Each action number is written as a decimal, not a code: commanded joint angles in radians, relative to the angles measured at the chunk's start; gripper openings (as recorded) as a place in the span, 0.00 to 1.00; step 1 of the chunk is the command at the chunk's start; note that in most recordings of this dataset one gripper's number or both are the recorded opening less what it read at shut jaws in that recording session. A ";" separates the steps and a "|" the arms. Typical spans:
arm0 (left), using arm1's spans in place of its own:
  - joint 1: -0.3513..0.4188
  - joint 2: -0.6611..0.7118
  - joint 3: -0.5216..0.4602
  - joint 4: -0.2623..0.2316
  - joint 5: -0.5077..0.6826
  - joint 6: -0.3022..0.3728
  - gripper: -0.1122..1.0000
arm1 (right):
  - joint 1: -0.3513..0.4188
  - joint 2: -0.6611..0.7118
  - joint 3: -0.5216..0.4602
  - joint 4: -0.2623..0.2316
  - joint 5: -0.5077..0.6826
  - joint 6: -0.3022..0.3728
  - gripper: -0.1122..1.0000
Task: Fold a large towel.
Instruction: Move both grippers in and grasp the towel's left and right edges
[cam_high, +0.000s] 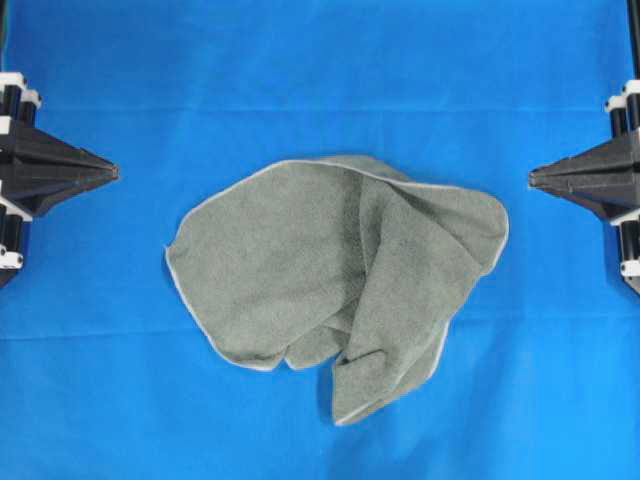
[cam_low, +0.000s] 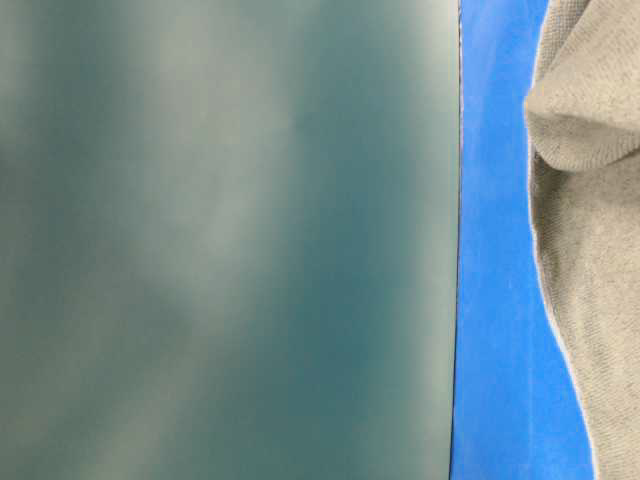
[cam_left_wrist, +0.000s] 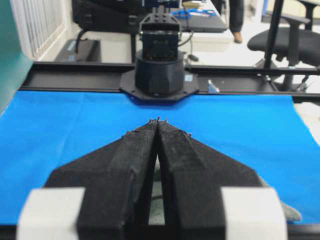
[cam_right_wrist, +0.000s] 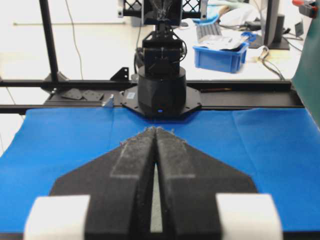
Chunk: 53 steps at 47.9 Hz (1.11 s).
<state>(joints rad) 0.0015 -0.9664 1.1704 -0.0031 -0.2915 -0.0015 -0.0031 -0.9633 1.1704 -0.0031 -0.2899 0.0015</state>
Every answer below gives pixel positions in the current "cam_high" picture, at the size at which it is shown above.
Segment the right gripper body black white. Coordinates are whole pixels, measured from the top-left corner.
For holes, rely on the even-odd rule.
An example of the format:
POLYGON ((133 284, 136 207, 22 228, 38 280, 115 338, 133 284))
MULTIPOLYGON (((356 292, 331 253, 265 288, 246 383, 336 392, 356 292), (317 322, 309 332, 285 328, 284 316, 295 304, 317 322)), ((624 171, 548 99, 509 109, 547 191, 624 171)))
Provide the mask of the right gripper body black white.
POLYGON ((621 179, 615 185, 616 210, 609 223, 618 229, 620 274, 639 275, 639 80, 629 80, 619 95, 605 107, 611 121, 611 146, 615 170, 621 179))

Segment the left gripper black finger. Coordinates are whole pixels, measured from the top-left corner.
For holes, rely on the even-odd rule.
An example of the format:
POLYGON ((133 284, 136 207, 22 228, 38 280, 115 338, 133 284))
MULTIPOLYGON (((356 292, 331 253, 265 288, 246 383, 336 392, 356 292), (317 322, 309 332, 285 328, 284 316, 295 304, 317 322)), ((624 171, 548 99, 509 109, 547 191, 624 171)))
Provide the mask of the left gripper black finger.
POLYGON ((26 221, 42 217, 55 205, 84 192, 92 191, 118 179, 117 173, 71 180, 2 179, 1 204, 10 215, 19 215, 26 221))
POLYGON ((84 167, 112 176, 119 174, 118 167, 110 161, 12 118, 1 119, 1 152, 36 164, 84 167))

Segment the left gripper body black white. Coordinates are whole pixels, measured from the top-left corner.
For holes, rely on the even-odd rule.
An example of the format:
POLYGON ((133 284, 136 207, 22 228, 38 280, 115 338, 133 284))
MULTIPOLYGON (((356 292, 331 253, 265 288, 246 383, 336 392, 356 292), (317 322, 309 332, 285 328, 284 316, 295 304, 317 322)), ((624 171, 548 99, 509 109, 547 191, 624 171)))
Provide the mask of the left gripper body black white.
MULTIPOLYGON (((15 122, 33 126, 41 107, 41 96, 27 87, 22 73, 1 73, 1 165, 11 160, 10 134, 15 122)), ((9 199, 9 174, 1 174, 1 269, 21 270, 25 263, 25 242, 33 220, 24 207, 9 199)))

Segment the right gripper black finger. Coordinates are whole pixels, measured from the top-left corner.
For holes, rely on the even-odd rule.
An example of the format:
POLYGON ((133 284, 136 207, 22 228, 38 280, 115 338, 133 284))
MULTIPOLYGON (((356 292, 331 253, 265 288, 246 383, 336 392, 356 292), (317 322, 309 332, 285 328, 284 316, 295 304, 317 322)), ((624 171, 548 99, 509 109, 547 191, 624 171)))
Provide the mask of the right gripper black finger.
POLYGON ((613 174, 639 165, 639 131, 627 132, 574 156, 544 165, 528 174, 529 185, 575 175, 613 174))
POLYGON ((639 219, 639 205, 624 202, 611 194, 592 193, 585 189, 576 188, 570 184, 531 185, 531 188, 541 190, 552 196, 567 200, 594 213, 606 223, 622 223, 623 221, 639 219))

